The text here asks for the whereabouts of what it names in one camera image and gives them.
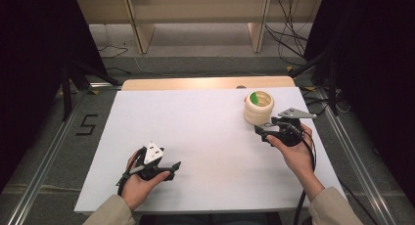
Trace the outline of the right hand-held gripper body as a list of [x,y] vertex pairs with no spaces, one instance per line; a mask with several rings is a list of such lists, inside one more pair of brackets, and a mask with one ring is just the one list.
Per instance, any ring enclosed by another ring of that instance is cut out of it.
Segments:
[[[302,141],[303,129],[300,127],[300,120],[316,117],[315,113],[289,108],[280,112],[277,116],[272,116],[271,121],[265,123],[262,128],[269,131],[269,135],[279,139],[287,147],[293,147]],[[268,142],[267,137],[261,137],[261,140]]]

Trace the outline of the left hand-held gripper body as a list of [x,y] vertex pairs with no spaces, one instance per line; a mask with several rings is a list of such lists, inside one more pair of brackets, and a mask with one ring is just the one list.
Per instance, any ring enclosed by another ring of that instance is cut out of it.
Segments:
[[[163,171],[159,171],[159,163],[163,157],[163,148],[158,147],[154,142],[149,142],[147,146],[144,146],[138,151],[137,171],[136,173],[143,180],[149,181],[155,178]],[[165,181],[171,181],[175,172],[169,171],[170,174],[165,178]]]

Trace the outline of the cream ribbed pen holder cup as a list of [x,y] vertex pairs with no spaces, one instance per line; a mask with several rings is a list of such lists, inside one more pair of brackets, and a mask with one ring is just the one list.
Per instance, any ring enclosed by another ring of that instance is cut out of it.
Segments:
[[262,125],[270,120],[273,108],[273,97],[264,91],[254,91],[258,97],[259,105],[255,106],[250,101],[250,93],[245,97],[244,118],[253,125]]

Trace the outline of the person's right hand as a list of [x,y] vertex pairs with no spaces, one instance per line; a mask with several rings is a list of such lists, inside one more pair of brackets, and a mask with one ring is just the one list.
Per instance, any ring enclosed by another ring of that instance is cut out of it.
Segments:
[[303,184],[304,182],[310,182],[315,175],[312,166],[313,159],[310,154],[312,152],[312,131],[305,124],[300,126],[303,129],[303,142],[300,142],[298,145],[287,147],[279,139],[271,135],[267,136],[267,140],[281,152],[288,167]]

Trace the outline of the person's left hand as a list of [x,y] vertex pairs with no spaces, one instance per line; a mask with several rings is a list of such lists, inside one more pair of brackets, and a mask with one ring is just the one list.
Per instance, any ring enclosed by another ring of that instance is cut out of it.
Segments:
[[121,197],[125,200],[130,210],[133,211],[146,200],[152,190],[169,174],[169,171],[164,171],[149,181],[141,179],[137,174],[133,174],[124,183]]

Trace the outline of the white table cover board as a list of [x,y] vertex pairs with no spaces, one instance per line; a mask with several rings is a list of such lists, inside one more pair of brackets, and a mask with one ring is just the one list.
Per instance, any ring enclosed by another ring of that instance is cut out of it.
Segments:
[[142,214],[294,209],[302,187],[281,153],[243,116],[247,89],[120,91],[75,209],[92,212],[117,190],[129,157],[149,142],[161,166],[180,165],[138,207]]

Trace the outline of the black tripod stand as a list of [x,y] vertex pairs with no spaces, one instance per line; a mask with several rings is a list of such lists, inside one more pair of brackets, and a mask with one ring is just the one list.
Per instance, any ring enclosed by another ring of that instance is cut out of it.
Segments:
[[329,108],[334,115],[338,114],[336,103],[337,89],[337,59],[333,49],[327,47],[320,55],[305,65],[291,70],[289,77],[295,78],[300,74],[314,68],[314,74],[311,81],[314,85],[322,85],[327,83],[329,86]]
[[105,69],[98,70],[80,60],[71,59],[66,61],[61,69],[62,91],[64,97],[63,121],[66,121],[69,118],[72,111],[70,83],[72,82],[78,90],[87,90],[91,86],[91,83],[86,77],[87,74],[92,74],[112,85],[120,85],[118,80],[108,76]]

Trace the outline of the light wooden table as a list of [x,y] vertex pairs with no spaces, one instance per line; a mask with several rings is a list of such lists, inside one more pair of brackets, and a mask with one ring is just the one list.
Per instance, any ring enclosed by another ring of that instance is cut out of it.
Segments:
[[122,91],[295,87],[289,76],[128,79]]

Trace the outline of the dark curtain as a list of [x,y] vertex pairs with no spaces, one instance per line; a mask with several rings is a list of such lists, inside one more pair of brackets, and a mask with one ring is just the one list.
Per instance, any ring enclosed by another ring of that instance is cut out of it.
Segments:
[[0,192],[72,61],[106,71],[77,0],[0,0]]
[[[305,57],[323,51],[354,0],[323,0]],[[337,84],[415,205],[415,0],[361,0],[341,38]]]

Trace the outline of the light wooden desk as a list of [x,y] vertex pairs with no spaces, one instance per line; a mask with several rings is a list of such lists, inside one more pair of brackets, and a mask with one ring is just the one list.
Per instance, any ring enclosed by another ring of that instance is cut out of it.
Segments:
[[157,23],[245,23],[253,50],[261,50],[267,23],[315,21],[322,0],[78,0],[89,24],[130,24],[140,54]]

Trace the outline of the aluminium floor rail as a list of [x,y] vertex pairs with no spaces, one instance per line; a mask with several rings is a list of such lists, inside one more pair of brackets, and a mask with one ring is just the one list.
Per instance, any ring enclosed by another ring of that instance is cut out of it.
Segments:
[[12,211],[11,217],[8,219],[7,225],[23,225],[34,201],[40,192],[40,189],[49,173],[59,150],[61,149],[68,133],[73,119],[77,114],[77,110],[81,102],[87,95],[86,91],[78,91],[72,98],[72,111],[65,120],[60,121],[57,132],[53,135],[52,142],[48,145],[47,151],[42,156],[39,165],[35,167],[35,172],[28,184],[23,186],[22,196]]
[[392,216],[387,201],[382,196],[374,180],[369,174],[363,160],[358,155],[357,150],[351,142],[350,137],[346,133],[340,118],[335,113],[327,108],[325,111],[332,128],[334,129],[338,139],[341,142],[341,146],[344,149],[347,159],[351,164],[351,167],[364,190],[369,203],[372,205],[374,212],[376,213],[380,225],[396,225],[396,221]]

